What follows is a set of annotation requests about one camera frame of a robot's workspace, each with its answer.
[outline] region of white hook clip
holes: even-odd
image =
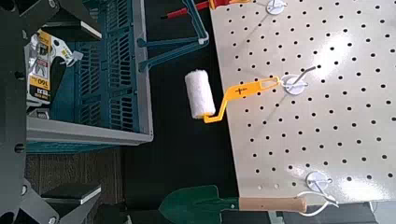
[[[317,214],[321,213],[329,204],[339,208],[338,202],[332,195],[327,194],[324,190],[332,183],[332,180],[328,178],[322,172],[312,172],[308,174],[306,177],[306,184],[307,186],[312,189],[313,191],[303,191],[297,194],[297,198],[302,197],[307,194],[313,194],[323,197],[326,200],[326,203],[323,204],[317,211],[313,213],[300,213],[300,215],[304,217],[313,217]]]

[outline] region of blue plastic crate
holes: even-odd
[[[85,2],[101,24],[102,40],[68,43],[84,57],[66,69],[52,119],[139,133],[132,1]],[[111,146],[31,142],[27,151],[76,153],[104,147]]]

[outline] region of pegboard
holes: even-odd
[[[277,16],[268,1],[211,12],[224,90],[317,67],[298,96],[229,103],[240,196],[293,197],[321,171],[340,203],[396,200],[396,1],[286,2]]]

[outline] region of wooden trowel handle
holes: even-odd
[[[306,212],[304,198],[240,198],[240,211]]]

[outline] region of white roller cover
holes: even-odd
[[[216,113],[206,71],[196,70],[186,75],[187,94],[189,95],[191,114],[194,119]]]

